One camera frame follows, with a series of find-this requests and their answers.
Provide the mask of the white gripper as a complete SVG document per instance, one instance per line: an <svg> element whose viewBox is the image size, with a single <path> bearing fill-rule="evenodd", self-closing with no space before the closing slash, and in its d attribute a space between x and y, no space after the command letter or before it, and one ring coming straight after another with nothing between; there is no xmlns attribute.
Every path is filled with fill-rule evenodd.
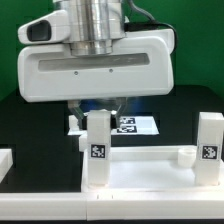
<svg viewBox="0 0 224 224"><path fill-rule="evenodd" d="M18 82L28 102L63 101L83 128L79 100L117 98L116 125L127 99L165 95L174 86L172 29L124 31L120 18L88 19L56 10L18 29L25 45Z"/></svg>

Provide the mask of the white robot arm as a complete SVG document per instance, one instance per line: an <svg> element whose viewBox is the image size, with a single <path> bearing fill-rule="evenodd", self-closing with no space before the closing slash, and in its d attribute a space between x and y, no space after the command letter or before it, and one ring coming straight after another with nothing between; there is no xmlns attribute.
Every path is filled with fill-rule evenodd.
<svg viewBox="0 0 224 224"><path fill-rule="evenodd" d="M18 29L21 96L67 101L87 128L80 102L115 99L116 124L129 97L165 95L174 86L175 29L133 0L53 0L52 13Z"/></svg>

